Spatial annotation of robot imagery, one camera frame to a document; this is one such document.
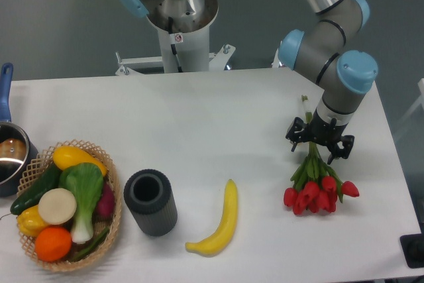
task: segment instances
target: wicker basket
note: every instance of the wicker basket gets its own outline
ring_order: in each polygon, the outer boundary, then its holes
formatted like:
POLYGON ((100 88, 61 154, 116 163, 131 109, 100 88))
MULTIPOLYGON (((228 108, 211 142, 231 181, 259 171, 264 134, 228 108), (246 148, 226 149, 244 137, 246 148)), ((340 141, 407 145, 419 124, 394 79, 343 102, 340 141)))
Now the wicker basket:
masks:
POLYGON ((43 262, 38 259, 34 251, 35 238, 27 237, 23 233, 19 232, 19 235, 21 236, 20 242, 22 243, 22 249, 24 249, 25 254, 29 256, 30 259, 38 266, 51 270, 52 272, 69 272, 77 270, 86 267, 101 258, 109 250, 113 241, 116 239, 122 210, 122 195, 115 165, 103 149, 85 141, 72 140, 70 142, 59 142, 56 146, 51 146, 48 150, 43 150, 40 154, 38 154, 37 158, 31 161, 31 163, 27 166, 26 171, 23 173, 18 187, 18 196, 31 186, 32 183, 43 173, 43 171, 45 171, 47 166, 52 162, 54 150, 63 145, 75 146, 83 149, 90 155, 96 157, 107 167, 108 173, 105 178, 115 195, 115 211, 113 213, 113 217, 109 220, 100 218, 93 220, 94 236, 98 235, 106 227, 110 228, 109 233, 103 243, 101 243, 91 254, 77 262, 69 262, 68 260, 71 259, 78 251, 86 247, 86 245, 72 245, 71 251, 64 259, 56 262, 43 262))

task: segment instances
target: orange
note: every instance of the orange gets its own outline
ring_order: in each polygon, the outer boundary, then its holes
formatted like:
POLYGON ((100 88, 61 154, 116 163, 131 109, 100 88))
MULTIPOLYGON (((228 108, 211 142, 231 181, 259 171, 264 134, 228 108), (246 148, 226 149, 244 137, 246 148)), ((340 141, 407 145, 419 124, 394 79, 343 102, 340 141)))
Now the orange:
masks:
POLYGON ((71 246, 71 234, 63 227, 47 227, 35 239, 35 253, 41 261, 46 262, 63 258, 71 246))

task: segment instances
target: toy banana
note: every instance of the toy banana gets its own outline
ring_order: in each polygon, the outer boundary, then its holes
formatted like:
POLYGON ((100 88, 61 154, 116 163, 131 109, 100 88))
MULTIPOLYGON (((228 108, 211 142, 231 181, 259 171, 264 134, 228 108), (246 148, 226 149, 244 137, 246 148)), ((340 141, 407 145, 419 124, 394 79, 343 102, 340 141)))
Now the toy banana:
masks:
POLYGON ((237 186, 230 179, 225 186, 223 215, 216 232, 200 242, 187 242, 185 249, 203 256, 214 256, 220 253, 233 238, 237 226, 237 213, 237 186))

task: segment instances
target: yellow bell pepper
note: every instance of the yellow bell pepper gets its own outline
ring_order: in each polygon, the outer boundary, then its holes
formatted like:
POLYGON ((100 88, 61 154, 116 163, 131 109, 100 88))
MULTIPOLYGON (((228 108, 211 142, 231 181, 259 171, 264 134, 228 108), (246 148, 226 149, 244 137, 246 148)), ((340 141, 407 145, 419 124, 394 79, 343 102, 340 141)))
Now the yellow bell pepper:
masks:
POLYGON ((38 214, 38 205, 24 210, 18 217, 19 231, 29 237, 37 237, 49 226, 38 214))
POLYGON ((61 170, 81 164, 82 162, 90 162, 100 168, 103 177, 107 174, 107 168, 100 160, 92 157, 88 152, 78 147, 60 146, 56 148, 53 152, 53 162, 61 170))

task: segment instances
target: red tulip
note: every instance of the red tulip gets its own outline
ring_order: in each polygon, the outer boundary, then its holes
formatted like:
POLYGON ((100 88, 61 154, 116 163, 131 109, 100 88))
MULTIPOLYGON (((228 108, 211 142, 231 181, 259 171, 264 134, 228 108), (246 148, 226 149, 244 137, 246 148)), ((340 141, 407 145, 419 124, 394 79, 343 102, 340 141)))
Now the red tulip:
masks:
POLYGON ((295 204, 298 193, 296 189, 290 187, 284 192, 284 205, 291 207, 295 204))
POLYGON ((338 195, 337 195, 337 192, 327 192, 327 193, 329 195, 330 205, 332 203, 336 203, 337 199, 339 198, 338 195))
POLYGON ((315 198, 317 207, 319 209, 327 210, 330 208, 330 199, 327 192, 320 190, 318 196, 315 198))
POLYGON ((358 188, 353 182, 344 182, 342 185, 342 194, 350 197, 359 197, 358 188))
POLYGON ((293 213, 295 215, 300 215, 306 208, 306 205, 304 204, 303 199, 303 190, 301 190, 297 196, 296 202, 293 206, 293 213))
POLYGON ((335 192, 337 190, 336 180, 331 176, 325 176, 321 185, 326 192, 335 192))
POLYGON ((330 207, 328 209, 326 209, 329 213, 335 212, 336 211, 336 203, 335 202, 330 202, 330 207))
POLYGON ((307 205, 307 208, 310 210, 310 212, 312 213, 317 213, 319 211, 317 202, 314 200, 312 200, 311 202, 309 202, 309 205, 307 205))
POLYGON ((319 194, 319 186, 316 182, 307 182, 303 189, 303 202, 308 205, 319 194))

